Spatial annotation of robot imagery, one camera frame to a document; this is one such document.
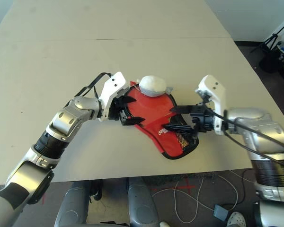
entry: tripod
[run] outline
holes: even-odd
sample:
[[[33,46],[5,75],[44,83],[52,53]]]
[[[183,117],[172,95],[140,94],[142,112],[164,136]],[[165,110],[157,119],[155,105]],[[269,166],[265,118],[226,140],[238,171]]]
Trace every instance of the tripod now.
[[[273,33],[268,39],[266,39],[263,43],[261,43],[259,46],[257,46],[256,48],[254,48],[251,53],[253,53],[256,49],[258,48],[261,48],[263,46],[267,46],[272,40],[273,40],[273,43],[271,44],[270,48],[269,48],[269,51],[272,50],[274,44],[275,44],[275,41],[276,39],[278,38],[278,34],[284,29],[284,26],[277,32],[277,33]]]

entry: black strap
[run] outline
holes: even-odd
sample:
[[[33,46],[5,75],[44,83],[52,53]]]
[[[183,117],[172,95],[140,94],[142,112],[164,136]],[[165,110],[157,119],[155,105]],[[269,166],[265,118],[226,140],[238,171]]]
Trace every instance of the black strap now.
[[[81,96],[82,93],[87,90],[87,91],[82,95],[82,96],[85,96],[85,95],[95,86],[95,84],[96,84],[104,75],[108,75],[109,77],[112,76],[112,74],[109,73],[109,72],[102,72],[102,73],[100,73],[88,86],[82,88],[82,89],[75,95],[75,97]]]

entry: black cable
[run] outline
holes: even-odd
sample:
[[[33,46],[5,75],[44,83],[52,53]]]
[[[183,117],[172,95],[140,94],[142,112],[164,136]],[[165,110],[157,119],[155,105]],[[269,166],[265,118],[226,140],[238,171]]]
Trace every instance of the black cable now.
[[[260,156],[262,156],[262,157],[264,157],[264,158],[267,158],[267,159],[269,159],[269,160],[271,160],[271,161],[273,161],[273,162],[276,162],[276,163],[278,163],[278,164],[284,166],[284,162],[281,162],[281,161],[279,161],[279,160],[276,160],[276,159],[274,159],[274,158],[272,158],[272,157],[270,157],[270,156],[268,156],[268,155],[262,154],[262,153],[260,153],[260,152],[258,152],[258,151],[256,151],[256,150],[250,149],[249,147],[246,147],[245,145],[241,144],[239,141],[237,141],[237,140],[235,140],[233,137],[231,137],[231,136],[225,131],[225,129],[223,129],[223,132],[224,132],[224,134],[225,134],[225,136],[226,136],[227,138],[231,139],[231,141],[235,142],[236,144],[238,144],[239,146],[243,147],[244,149],[246,149],[246,150],[248,150],[248,151],[250,151],[250,152],[252,152],[252,153],[254,153],[254,154],[256,154],[256,155],[260,155]]]
[[[205,108],[206,108],[209,112],[211,112],[213,115],[215,115],[215,116],[221,118],[223,121],[225,121],[225,122],[227,122],[227,123],[230,123],[230,124],[233,124],[233,125],[236,125],[237,127],[240,127],[240,128],[242,128],[242,129],[248,130],[248,131],[250,131],[250,132],[253,132],[253,133],[255,133],[255,134],[257,134],[257,135],[259,135],[259,136],[261,136],[261,137],[263,137],[263,138],[265,138],[265,139],[267,139],[267,140],[269,140],[269,141],[272,141],[272,142],[274,142],[274,143],[276,143],[276,144],[278,144],[278,145],[280,145],[281,147],[284,148],[284,144],[283,144],[282,142],[280,142],[280,141],[278,141],[278,140],[276,140],[276,139],[274,139],[274,138],[272,138],[272,137],[270,137],[270,136],[267,136],[267,135],[265,135],[265,134],[263,134],[263,133],[261,133],[261,132],[259,132],[259,131],[257,131],[257,130],[251,129],[251,128],[245,126],[245,125],[242,125],[242,124],[236,123],[236,122],[234,122],[234,121],[228,120],[227,118],[225,118],[225,117],[223,117],[223,116],[217,114],[216,112],[214,112],[211,108],[209,108],[209,107],[205,104],[205,102],[203,102],[203,104],[204,104]]]
[[[75,97],[77,96],[81,96],[82,93],[87,90],[82,96],[85,96],[94,86],[96,83],[98,83],[98,81],[104,76],[104,75],[108,75],[109,77],[112,76],[111,73],[108,73],[108,72],[102,72],[100,73],[88,86],[82,88],[76,95]]]
[[[241,201],[237,203],[237,205],[243,203],[243,202],[245,201],[245,198],[246,198],[246,189],[245,189],[245,184],[244,184],[244,175],[245,175],[245,173],[246,173],[248,170],[252,170],[252,169],[245,169],[245,170],[243,171],[243,173],[241,174],[242,187],[243,187],[243,197],[242,197]],[[229,206],[229,205],[233,206],[234,203],[225,203],[225,204],[221,205],[221,207]]]
[[[95,95],[95,98],[99,98],[98,93],[96,91],[96,86],[94,86],[94,95]]]

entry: black mesh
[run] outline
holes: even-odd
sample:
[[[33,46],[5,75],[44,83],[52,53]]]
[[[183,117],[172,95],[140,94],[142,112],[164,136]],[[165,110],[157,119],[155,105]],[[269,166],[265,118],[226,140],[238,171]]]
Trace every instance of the black mesh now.
[[[182,124],[187,125],[185,120],[180,114],[177,114],[170,118],[170,123],[172,124]],[[193,151],[199,144],[198,137],[194,137],[187,133],[176,133],[177,140],[182,148],[183,153],[189,153]]]

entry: white shoe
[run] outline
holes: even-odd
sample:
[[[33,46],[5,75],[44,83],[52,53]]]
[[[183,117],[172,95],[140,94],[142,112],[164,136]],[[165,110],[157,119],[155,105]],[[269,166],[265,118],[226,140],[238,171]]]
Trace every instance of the white shoe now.
[[[170,227],[170,225],[167,224],[167,222],[162,221],[162,222],[160,222],[160,227]]]
[[[227,221],[227,227],[230,226],[246,227],[245,218],[239,212],[233,212]]]

